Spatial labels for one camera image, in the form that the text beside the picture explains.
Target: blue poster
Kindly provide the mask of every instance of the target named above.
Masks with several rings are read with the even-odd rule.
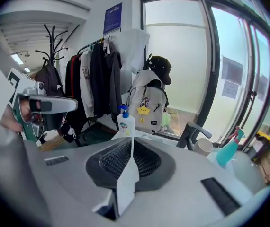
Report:
[[[106,11],[103,34],[107,34],[121,27],[122,2]]]

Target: plush toy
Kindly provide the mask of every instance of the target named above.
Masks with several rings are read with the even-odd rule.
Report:
[[[160,130],[163,132],[163,131],[166,131],[168,128],[168,126],[170,125],[170,122],[171,122],[171,115],[167,112],[163,112],[162,113],[162,123],[160,125]]]

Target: paper sign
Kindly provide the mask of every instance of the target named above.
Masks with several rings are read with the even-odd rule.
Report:
[[[224,89],[222,91],[222,96],[227,96],[227,97],[230,97],[232,99],[236,99],[237,91],[238,91],[237,84],[225,80]]]
[[[121,27],[122,2],[111,7],[106,11],[103,34],[117,30]]]

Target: spray bottle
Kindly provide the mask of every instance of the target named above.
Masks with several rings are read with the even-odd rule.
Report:
[[[235,139],[227,143],[216,155],[217,162],[221,167],[225,167],[226,163],[232,159],[237,151],[240,139],[244,137],[244,132],[239,126],[236,126],[235,132],[230,135],[228,139],[231,139],[234,136],[236,136]]]

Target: yellow star keychain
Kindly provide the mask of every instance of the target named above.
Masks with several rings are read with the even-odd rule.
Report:
[[[150,109],[143,105],[137,108],[137,111],[139,115],[149,115]]]

